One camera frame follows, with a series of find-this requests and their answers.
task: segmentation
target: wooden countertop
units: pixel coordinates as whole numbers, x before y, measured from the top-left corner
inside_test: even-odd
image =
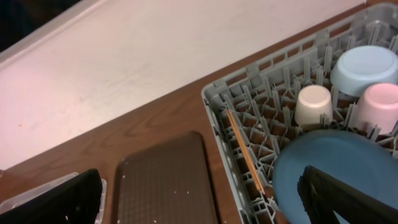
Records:
[[[111,223],[111,219],[114,218],[111,209],[114,178],[119,162],[130,154],[176,138],[188,131],[196,131],[203,136],[205,142],[219,221],[240,223],[203,105],[201,89],[206,84],[365,7],[364,4],[344,12],[6,170],[0,177],[0,202],[63,175],[97,168],[102,178],[108,181],[103,223]]]

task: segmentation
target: plate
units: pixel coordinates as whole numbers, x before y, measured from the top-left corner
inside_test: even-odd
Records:
[[[292,141],[274,167],[275,196],[282,213],[293,224],[310,223],[297,192],[299,177],[307,165],[398,209],[398,162],[385,149],[354,133],[318,130]],[[340,223],[348,223],[337,217]]]

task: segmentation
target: pink cup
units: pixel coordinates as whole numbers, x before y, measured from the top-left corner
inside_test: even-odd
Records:
[[[388,134],[398,120],[398,85],[378,83],[369,86],[358,101],[356,127],[367,131],[378,126],[380,134]]]

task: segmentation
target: white wall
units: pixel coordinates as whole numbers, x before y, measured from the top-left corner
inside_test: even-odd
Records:
[[[0,55],[0,169],[362,2],[108,0],[88,14],[77,6]]]

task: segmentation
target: dark background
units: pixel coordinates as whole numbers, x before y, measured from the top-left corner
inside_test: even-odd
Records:
[[[0,0],[0,52],[80,0]]]

